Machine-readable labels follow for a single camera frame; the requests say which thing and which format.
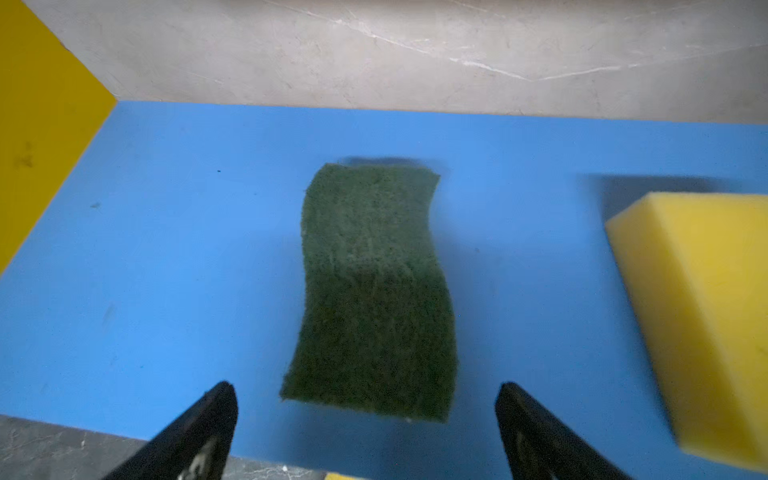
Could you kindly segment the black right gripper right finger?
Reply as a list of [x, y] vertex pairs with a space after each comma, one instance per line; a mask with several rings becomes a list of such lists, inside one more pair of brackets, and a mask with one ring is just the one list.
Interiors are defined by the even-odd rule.
[[514, 382], [501, 385], [495, 414], [515, 479], [627, 479]]

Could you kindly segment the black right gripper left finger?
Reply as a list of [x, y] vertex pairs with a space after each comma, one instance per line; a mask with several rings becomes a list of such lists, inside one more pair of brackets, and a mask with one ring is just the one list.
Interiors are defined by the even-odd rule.
[[105, 477], [220, 479], [237, 419], [235, 388], [221, 381]]

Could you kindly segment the yellow sponge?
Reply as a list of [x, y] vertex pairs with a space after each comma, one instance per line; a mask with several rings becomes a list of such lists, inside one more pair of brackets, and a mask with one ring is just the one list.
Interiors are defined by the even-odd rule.
[[767, 199], [651, 192], [606, 234], [678, 446], [767, 469]]

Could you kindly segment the dark green sponge curved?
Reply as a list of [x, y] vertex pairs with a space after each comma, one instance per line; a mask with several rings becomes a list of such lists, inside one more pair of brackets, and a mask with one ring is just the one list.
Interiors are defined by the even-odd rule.
[[455, 315], [430, 231], [440, 178], [405, 163], [324, 165], [305, 192], [305, 307], [284, 400], [446, 422]]

